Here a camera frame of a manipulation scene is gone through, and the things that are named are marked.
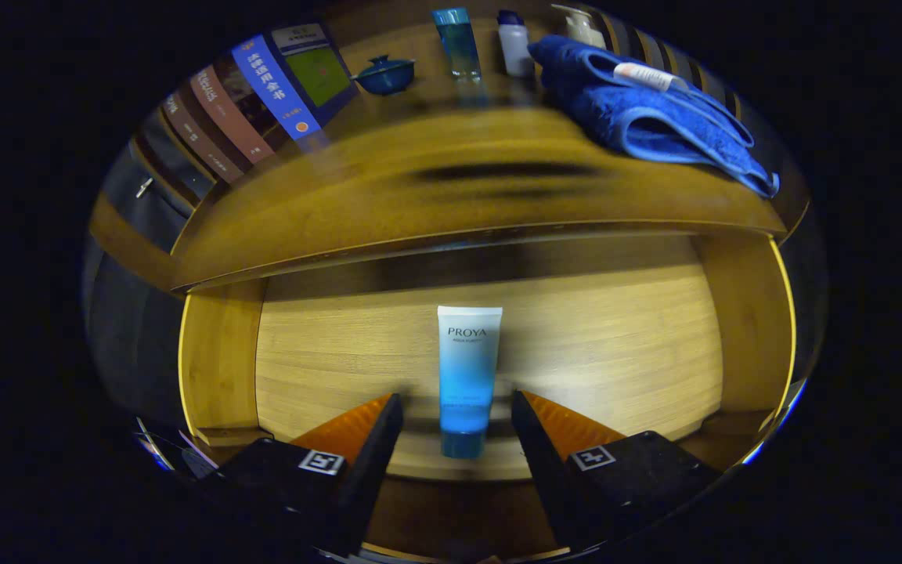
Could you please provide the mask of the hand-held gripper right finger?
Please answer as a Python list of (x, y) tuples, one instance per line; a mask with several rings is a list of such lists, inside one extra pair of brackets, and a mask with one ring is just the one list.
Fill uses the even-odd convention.
[(528, 390), (513, 392), (511, 422), (555, 539), (573, 552), (655, 527), (722, 475), (661, 433), (624, 436)]

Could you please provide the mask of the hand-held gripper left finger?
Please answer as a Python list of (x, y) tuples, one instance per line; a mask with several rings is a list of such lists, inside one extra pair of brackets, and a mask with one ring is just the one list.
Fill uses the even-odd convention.
[(197, 492), (268, 558), (347, 559), (360, 552), (403, 422), (400, 394), (385, 394), (293, 442), (255, 440)]

